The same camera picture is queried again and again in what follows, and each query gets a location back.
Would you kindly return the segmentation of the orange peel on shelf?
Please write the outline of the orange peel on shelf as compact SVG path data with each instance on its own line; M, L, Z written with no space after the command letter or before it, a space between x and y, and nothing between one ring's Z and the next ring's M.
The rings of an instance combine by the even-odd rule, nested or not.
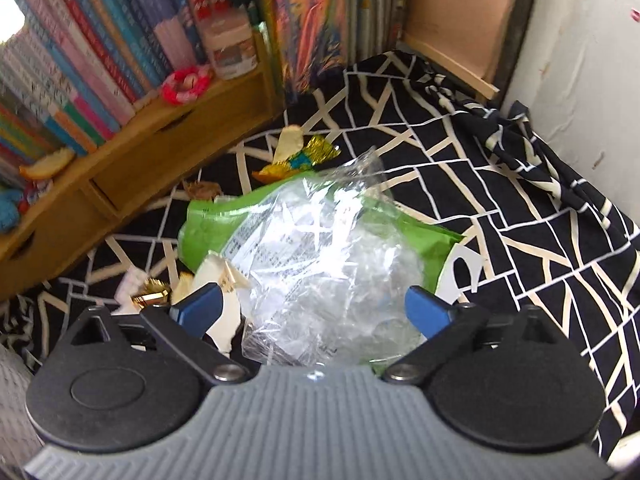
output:
M18 168L18 172L29 181L50 180L62 172L75 158L76 154L71 148L60 148L54 153L41 157L32 165L22 165Z

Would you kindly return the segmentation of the blue yarn ball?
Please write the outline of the blue yarn ball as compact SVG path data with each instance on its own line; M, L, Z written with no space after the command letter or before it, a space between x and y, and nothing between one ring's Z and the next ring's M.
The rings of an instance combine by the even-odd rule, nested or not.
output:
M24 194L21 190L7 188L0 192L0 233L6 234L14 229L21 220L18 205Z

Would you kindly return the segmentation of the small white plastic jar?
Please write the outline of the small white plastic jar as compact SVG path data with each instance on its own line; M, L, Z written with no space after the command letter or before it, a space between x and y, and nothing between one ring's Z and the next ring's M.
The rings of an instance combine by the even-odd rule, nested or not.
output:
M244 9L230 8L206 18L200 24L200 35L219 79L243 76L257 67L253 29Z

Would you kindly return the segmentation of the red white charm toy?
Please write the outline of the red white charm toy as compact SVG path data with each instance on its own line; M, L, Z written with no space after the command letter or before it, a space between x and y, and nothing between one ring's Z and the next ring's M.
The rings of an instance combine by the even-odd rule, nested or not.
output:
M51 191L52 186L51 179L28 182L24 188L23 196L17 204L18 212L24 216L33 204Z

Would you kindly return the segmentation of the gold blue foil wrapper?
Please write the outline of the gold blue foil wrapper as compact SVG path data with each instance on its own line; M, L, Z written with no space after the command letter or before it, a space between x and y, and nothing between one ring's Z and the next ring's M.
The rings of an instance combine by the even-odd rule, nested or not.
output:
M270 184L313 170L315 166L336 159L341 150L321 134L304 141L304 130L298 125L284 127L270 164L252 177L262 184Z

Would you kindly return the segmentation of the row of upright books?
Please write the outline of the row of upright books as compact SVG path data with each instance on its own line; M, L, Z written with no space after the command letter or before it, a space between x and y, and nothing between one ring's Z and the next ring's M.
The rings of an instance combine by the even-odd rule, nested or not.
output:
M160 96L176 70L207 64L186 0L10 0L2 40L1 147L19 165L60 148L96 152Z

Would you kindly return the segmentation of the torn white orange cardboard box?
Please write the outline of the torn white orange cardboard box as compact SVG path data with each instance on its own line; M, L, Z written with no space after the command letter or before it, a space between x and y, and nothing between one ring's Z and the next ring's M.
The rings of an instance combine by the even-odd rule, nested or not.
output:
M157 308L170 314L190 335L213 341L224 356L242 323L240 297L250 288L230 260L209 252L198 270L180 274L169 285L138 268L131 268L117 287L116 314L138 314Z

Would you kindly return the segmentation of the green clear snack bag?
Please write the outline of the green clear snack bag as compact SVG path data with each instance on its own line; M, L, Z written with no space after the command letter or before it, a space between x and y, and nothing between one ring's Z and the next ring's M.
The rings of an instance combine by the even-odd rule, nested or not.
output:
M178 237L191 270L221 256L247 279L241 349L264 364L369 365L415 349L412 286L434 290L457 233L409 216L393 199L381 159L194 202Z

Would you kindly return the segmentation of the wooden desk shelf with drawers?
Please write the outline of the wooden desk shelf with drawers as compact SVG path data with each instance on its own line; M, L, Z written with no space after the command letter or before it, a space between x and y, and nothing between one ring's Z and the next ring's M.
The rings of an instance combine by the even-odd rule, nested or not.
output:
M262 34L258 65L197 101L156 99L96 152L74 160L1 237L1 297L55 278L159 196L276 118L282 106Z

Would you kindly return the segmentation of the black white patterned tablecloth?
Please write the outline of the black white patterned tablecloth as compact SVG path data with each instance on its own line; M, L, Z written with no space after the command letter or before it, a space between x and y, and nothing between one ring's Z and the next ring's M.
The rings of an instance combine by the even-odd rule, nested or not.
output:
M602 382L593 446L611 456L639 413L639 228L533 132L526 108L501 114L422 58L386 52L329 77L195 179L256 190L288 125L327 136L342 162L376 148L396 203L483 257L477 286L459 278L463 300L504 314L536 304L555 320Z

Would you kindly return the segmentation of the red crochet flower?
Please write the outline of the red crochet flower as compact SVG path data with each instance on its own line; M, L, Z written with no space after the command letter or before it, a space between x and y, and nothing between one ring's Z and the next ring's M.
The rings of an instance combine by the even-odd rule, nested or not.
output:
M176 70L163 82L160 96L173 106L189 104L204 96L213 79L213 71L208 64Z

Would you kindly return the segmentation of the white mesh trash bin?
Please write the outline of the white mesh trash bin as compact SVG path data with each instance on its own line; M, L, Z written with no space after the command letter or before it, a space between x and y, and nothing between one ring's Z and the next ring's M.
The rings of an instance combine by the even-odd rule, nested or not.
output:
M1 347L1 478L26 479L23 467L42 448L26 411L26 391L32 374L23 361Z

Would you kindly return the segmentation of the thin picture books row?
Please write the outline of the thin picture books row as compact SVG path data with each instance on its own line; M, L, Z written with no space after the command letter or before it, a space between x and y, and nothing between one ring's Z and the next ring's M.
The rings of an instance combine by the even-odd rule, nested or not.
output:
M259 0L285 101L396 47L407 0Z

